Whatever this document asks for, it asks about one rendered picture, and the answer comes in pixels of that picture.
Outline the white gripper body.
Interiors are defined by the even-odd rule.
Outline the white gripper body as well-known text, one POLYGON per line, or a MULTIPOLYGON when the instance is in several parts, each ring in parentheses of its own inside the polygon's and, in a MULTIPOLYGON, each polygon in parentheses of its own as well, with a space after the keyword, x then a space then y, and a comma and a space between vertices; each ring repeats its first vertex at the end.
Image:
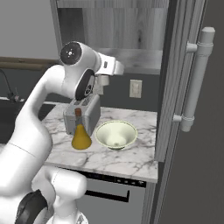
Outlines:
POLYGON ((123 73, 124 73, 124 65, 117 60, 115 62, 114 75, 123 75, 123 73))

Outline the grey wooden fridge side panel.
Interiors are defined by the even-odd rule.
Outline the grey wooden fridge side panel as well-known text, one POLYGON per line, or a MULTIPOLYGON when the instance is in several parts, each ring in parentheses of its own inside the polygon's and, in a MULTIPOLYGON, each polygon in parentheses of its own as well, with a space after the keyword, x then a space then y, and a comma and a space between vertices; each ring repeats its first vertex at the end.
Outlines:
POLYGON ((168 151, 172 121, 187 61, 187 42, 195 44, 207 0, 170 0, 164 35, 164 49, 159 78, 155 160, 164 162, 168 151))

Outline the pale green mixing bowl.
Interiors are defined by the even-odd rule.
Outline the pale green mixing bowl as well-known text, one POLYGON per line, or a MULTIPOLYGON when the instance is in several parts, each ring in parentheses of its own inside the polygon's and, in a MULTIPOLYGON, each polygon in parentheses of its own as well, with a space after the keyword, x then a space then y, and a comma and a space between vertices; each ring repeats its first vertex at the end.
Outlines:
POLYGON ((137 129, 129 122, 112 120, 101 124, 94 132, 96 141, 111 150, 121 150, 137 140, 137 129))

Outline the yellow bottle with brown cap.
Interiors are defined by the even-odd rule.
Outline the yellow bottle with brown cap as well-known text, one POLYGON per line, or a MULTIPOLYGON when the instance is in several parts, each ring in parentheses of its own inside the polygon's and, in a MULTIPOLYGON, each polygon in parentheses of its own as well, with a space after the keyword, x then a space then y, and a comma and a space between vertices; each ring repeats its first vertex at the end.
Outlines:
POLYGON ((75 112, 75 131, 73 135, 72 146, 76 150, 85 150, 92 144, 92 140, 84 128, 81 117, 81 109, 76 108, 74 112, 75 112))

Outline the grey fridge door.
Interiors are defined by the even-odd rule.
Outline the grey fridge door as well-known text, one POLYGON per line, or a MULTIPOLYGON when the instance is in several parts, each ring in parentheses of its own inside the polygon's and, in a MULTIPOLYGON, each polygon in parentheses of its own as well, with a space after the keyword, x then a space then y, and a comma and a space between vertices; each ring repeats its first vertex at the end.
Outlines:
POLYGON ((195 122, 178 135, 159 224, 224 224, 224 0, 208 0, 215 29, 195 122))

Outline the grey toaster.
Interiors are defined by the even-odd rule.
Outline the grey toaster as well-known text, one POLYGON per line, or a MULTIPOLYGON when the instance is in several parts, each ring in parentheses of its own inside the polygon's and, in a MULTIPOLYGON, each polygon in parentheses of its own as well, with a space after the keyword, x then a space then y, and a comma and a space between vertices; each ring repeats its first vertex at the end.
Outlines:
POLYGON ((87 98, 76 101, 73 99, 63 112, 66 133, 73 135, 76 129, 75 110, 81 109, 81 118, 83 126, 91 137, 96 124, 101 116, 101 103, 98 94, 90 94, 87 98))

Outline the black tap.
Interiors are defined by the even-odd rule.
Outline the black tap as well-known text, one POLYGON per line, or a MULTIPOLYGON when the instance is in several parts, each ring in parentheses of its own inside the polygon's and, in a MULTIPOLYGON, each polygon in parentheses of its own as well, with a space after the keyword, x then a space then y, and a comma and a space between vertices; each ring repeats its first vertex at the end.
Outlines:
POLYGON ((0 68, 0 74, 3 76, 3 79, 4 79, 4 82, 5 82, 5 85, 7 87, 7 99, 10 101, 10 102, 14 102, 14 103, 17 103, 17 102, 22 102, 24 99, 21 98, 18 93, 13 93, 12 89, 11 89, 11 86, 10 86, 10 83, 7 79, 7 76, 4 72, 3 69, 0 68))

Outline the dark sink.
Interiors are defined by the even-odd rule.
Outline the dark sink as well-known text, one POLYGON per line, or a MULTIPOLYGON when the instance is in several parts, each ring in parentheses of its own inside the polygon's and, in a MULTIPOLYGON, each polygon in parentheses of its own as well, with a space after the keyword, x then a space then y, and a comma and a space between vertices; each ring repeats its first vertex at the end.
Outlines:
POLYGON ((15 128, 15 120, 24 102, 0 100, 0 144, 7 144, 15 128))

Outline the grey dishwasher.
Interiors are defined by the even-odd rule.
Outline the grey dishwasher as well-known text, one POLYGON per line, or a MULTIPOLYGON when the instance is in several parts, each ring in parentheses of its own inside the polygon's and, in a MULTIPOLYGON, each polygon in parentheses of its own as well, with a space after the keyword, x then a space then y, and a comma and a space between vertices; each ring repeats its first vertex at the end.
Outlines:
POLYGON ((81 171, 87 191, 77 200, 89 224, 141 224, 146 182, 81 171))

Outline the white wall outlet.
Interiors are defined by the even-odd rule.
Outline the white wall outlet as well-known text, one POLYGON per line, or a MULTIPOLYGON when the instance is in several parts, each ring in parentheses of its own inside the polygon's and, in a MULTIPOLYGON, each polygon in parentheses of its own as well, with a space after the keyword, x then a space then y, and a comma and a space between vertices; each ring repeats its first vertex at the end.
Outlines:
POLYGON ((141 80, 131 80, 129 84, 129 96, 131 98, 141 98, 142 85, 143 82, 141 80))

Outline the open wooden wall cabinet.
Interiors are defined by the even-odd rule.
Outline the open wooden wall cabinet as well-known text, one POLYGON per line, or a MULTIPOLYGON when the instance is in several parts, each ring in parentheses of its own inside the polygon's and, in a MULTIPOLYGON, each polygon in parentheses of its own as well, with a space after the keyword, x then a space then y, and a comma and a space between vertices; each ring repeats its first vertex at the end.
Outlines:
POLYGON ((159 74, 169 0, 50 0, 59 45, 76 40, 130 74, 159 74))

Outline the brown wooden wall shelf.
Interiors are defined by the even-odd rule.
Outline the brown wooden wall shelf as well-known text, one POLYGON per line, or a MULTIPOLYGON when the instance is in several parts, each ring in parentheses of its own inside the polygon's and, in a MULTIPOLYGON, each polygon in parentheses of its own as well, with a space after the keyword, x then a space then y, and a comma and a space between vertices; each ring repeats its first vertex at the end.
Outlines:
POLYGON ((58 59, 0 57, 0 68, 6 69, 42 70, 59 63, 58 59))

